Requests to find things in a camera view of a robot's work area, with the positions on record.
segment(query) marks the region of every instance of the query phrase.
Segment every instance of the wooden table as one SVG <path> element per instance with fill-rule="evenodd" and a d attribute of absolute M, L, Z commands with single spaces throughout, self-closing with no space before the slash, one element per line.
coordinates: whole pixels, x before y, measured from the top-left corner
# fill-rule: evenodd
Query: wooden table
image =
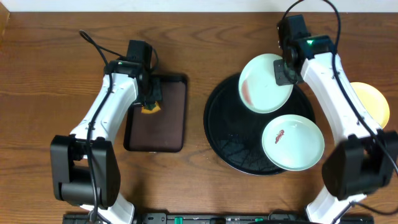
<path fill-rule="evenodd" d="M 100 45 L 125 54 L 128 40 L 152 44 L 160 69 L 186 73 L 187 128 L 181 152 L 128 152 L 125 121 L 114 150 L 121 193 L 141 210 L 170 213 L 269 213 L 302 210 L 323 186 L 321 167 L 333 150 L 327 120 L 312 91 L 305 90 L 322 130 L 322 160 L 303 172 L 272 177 L 243 174 L 213 152 L 203 129 L 211 91 L 263 53 L 281 54 L 276 23 L 281 13 L 12 13 L 0 51 L 0 222 L 60 223 L 66 212 L 82 211 L 53 196 L 50 142 L 67 135 L 97 96 L 103 62 L 78 34 L 86 30 Z M 313 34 L 334 38 L 336 19 L 308 13 Z M 341 15 L 339 53 L 348 78 L 379 89 L 398 129 L 398 14 Z M 398 181 L 364 201 L 381 210 L 398 202 Z M 355 208 L 354 213 L 368 213 Z M 397 217 L 375 215 L 377 223 Z"/>

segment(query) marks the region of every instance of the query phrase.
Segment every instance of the white bowl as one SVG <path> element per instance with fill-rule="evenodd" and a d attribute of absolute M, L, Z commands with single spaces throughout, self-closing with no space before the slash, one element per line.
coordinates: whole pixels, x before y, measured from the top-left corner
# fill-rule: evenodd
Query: white bowl
<path fill-rule="evenodd" d="M 262 54 L 253 58 L 243 69 L 238 91 L 244 105 L 256 113 L 270 113 L 289 99 L 293 85 L 279 86 L 275 81 L 276 54 Z"/>
<path fill-rule="evenodd" d="M 322 157 L 325 140 L 318 126 L 299 115 L 273 119 L 262 134 L 262 148 L 267 157 L 286 170 L 305 170 Z"/>

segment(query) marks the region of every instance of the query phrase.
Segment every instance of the white panel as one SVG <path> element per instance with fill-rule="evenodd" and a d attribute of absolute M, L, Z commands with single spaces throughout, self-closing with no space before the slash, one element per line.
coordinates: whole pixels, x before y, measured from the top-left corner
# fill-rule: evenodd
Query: white panel
<path fill-rule="evenodd" d="M 283 12 L 295 0 L 0 0 L 11 12 Z M 331 0 L 340 12 L 398 12 L 397 0 Z M 293 11 L 330 12 L 321 0 Z"/>

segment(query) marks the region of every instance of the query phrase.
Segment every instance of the yellow plate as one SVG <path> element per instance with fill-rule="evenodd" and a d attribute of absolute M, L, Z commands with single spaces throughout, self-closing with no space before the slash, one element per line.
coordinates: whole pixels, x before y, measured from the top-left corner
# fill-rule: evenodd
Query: yellow plate
<path fill-rule="evenodd" d="M 372 118 L 384 128 L 390 118 L 390 108 L 383 94 L 366 83 L 353 82 L 351 86 Z"/>

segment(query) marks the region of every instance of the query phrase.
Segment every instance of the black cable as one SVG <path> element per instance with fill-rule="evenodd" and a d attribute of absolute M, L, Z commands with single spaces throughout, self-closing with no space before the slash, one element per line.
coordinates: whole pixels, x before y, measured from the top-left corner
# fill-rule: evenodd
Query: black cable
<path fill-rule="evenodd" d="M 93 45 L 96 44 L 96 43 L 94 42 L 94 40 L 93 40 L 84 30 L 80 30 L 80 31 L 83 31 L 83 32 L 80 32 L 80 35 L 81 35 L 81 37 L 82 37 L 83 39 L 85 39 L 87 42 L 89 42 L 89 43 L 91 43 L 91 44 L 93 44 Z M 109 52 L 109 53 L 111 53 L 111 54 L 117 55 L 117 56 L 119 56 L 119 57 L 124 57 L 123 55 L 121 55 L 121 54 L 119 54 L 119 53 L 116 53 L 116 52 L 114 52 L 114 51 L 112 51 L 112 50 L 106 49 L 106 48 L 104 48 L 104 47 L 102 47 L 102 46 L 100 46 L 100 45 L 98 45 L 98 44 L 96 44 L 96 45 L 98 46 L 98 48 L 100 48 L 100 49 L 102 49 L 102 50 L 104 50 L 104 51 L 106 51 L 106 52 Z"/>
<path fill-rule="evenodd" d="M 102 59 L 104 60 L 105 67 L 106 67 L 106 74 L 109 75 L 108 91 L 106 92 L 106 95 L 103 98 L 102 102 L 99 104 L 99 107 L 95 111 L 95 113 L 93 115 L 93 118 L 88 123 L 87 139 L 86 139 L 87 161 L 88 161 L 88 167 L 90 168 L 91 184 L 93 186 L 93 193 L 94 193 L 94 209 L 88 214 L 88 218 L 90 219 L 90 222 L 95 223 L 95 221 L 97 220 L 97 216 L 98 216 L 98 193 L 97 193 L 97 186 L 96 186 L 96 180 L 95 180 L 95 175 L 94 175 L 93 158 L 92 158 L 92 150 L 91 150 L 90 139 L 91 139 L 91 132 L 92 132 L 92 130 L 94 128 L 95 120 L 96 120 L 98 114 L 100 113 L 101 108 L 104 106 L 106 100 L 108 99 L 109 95 L 112 93 L 113 78 L 112 78 L 111 71 L 109 69 L 109 63 L 106 60 L 106 57 L 105 57 L 104 53 L 102 53 L 101 47 L 99 47 L 99 45 L 85 31 L 80 30 L 79 34 L 85 40 L 87 40 L 87 42 L 93 44 L 94 47 L 97 49 L 98 53 L 101 55 Z"/>
<path fill-rule="evenodd" d="M 284 18 L 286 17 L 287 13 L 288 13 L 294 6 L 296 6 L 298 3 L 302 2 L 302 1 L 303 1 L 303 0 L 298 0 L 297 2 L 295 2 L 294 4 L 292 4 L 292 5 L 288 8 L 288 10 L 285 12 L 285 14 L 283 15 L 282 19 L 284 19 Z M 369 132 L 370 136 L 374 139 L 374 142 L 380 147 L 380 149 L 382 150 L 382 152 L 386 155 L 386 157 L 387 157 L 388 160 L 391 162 L 391 164 L 392 164 L 392 166 L 394 167 L 394 170 L 395 170 L 395 172 L 396 172 L 396 174 L 397 174 L 397 176 L 398 176 L 398 167 L 397 167 L 396 162 L 393 160 L 393 158 L 392 158 L 392 157 L 390 156 L 390 154 L 387 152 L 387 149 L 384 147 L 384 144 L 377 138 L 377 136 L 375 135 L 375 133 L 373 132 L 373 130 L 366 124 L 365 120 L 364 120 L 363 117 L 360 115 L 360 113 L 358 112 L 358 110 L 355 108 L 355 105 L 353 104 L 353 102 L 352 102 L 351 99 L 349 98 L 347 92 L 346 92 L 345 89 L 344 89 L 343 84 L 341 83 L 341 80 L 340 80 L 340 78 L 339 78 L 339 73 L 337 72 L 337 69 L 336 69 L 336 54 L 337 54 L 338 43 L 339 43 L 339 40 L 340 40 L 341 19 L 340 19 L 340 15 L 339 15 L 339 12 L 338 12 L 337 8 L 336 8 L 330 1 L 328 1 L 328 0 L 322 0 L 322 1 L 325 1 L 327 4 L 329 4 L 329 5 L 333 8 L 333 10 L 334 10 L 334 12 L 335 12 L 335 14 L 336 14 L 336 17 L 337 17 L 337 22 L 338 22 L 338 30 L 337 30 L 337 36 L 336 36 L 336 41 L 335 41 L 335 48 L 333 49 L 332 58 L 331 58 L 331 66 L 332 66 L 332 69 L 333 69 L 333 75 L 335 76 L 336 81 L 337 81 L 337 84 L 338 84 L 338 86 L 339 86 L 339 88 L 340 88 L 340 90 L 341 90 L 343 96 L 345 97 L 347 103 L 349 104 L 349 106 L 350 106 L 351 109 L 353 110 L 353 112 L 354 112 L 355 116 L 357 117 L 358 121 L 359 121 L 359 122 L 364 126 L 364 128 Z M 351 202 L 351 203 L 345 208 L 345 210 L 344 210 L 343 212 L 341 212 L 341 213 L 338 215 L 338 217 L 336 217 L 333 221 L 336 222 L 339 218 L 341 218 L 341 217 L 344 215 L 344 213 L 345 213 L 350 207 L 353 207 L 353 206 L 355 206 L 355 205 L 358 205 L 358 206 L 360 206 L 360 207 L 363 207 L 363 208 L 365 208 L 365 209 L 367 209 L 367 210 L 369 210 L 369 211 L 371 211 L 371 212 L 377 213 L 377 214 L 379 214 L 379 215 L 395 215 L 395 214 L 398 213 L 398 207 L 397 207 L 394 211 L 391 211 L 391 212 L 382 212 L 382 211 L 376 210 L 375 208 L 371 208 L 371 207 L 369 207 L 369 206 L 367 206 L 367 205 L 364 205 L 364 204 L 362 204 L 362 203 L 359 203 L 359 202 Z"/>
<path fill-rule="evenodd" d="M 105 224 L 112 224 L 112 223 L 109 222 L 106 218 L 104 218 L 101 214 L 98 214 L 98 218 L 99 218 L 99 220 L 101 220 L 102 223 L 105 223 Z"/>
<path fill-rule="evenodd" d="M 155 53 L 156 63 L 155 63 L 155 65 L 153 66 L 153 68 L 151 68 L 151 70 L 150 70 L 151 73 L 152 73 L 154 70 L 157 70 L 157 67 L 159 66 L 159 58 L 158 58 L 158 56 L 157 56 L 157 52 L 156 52 L 155 48 L 152 48 L 152 50 L 153 50 L 154 53 Z"/>
<path fill-rule="evenodd" d="M 287 14 L 289 13 L 289 11 L 291 9 L 293 9 L 294 6 L 296 6 L 298 3 L 302 2 L 304 0 L 298 0 L 297 2 L 293 3 L 285 12 L 284 16 L 282 16 L 282 20 L 285 19 L 285 17 L 287 16 Z"/>

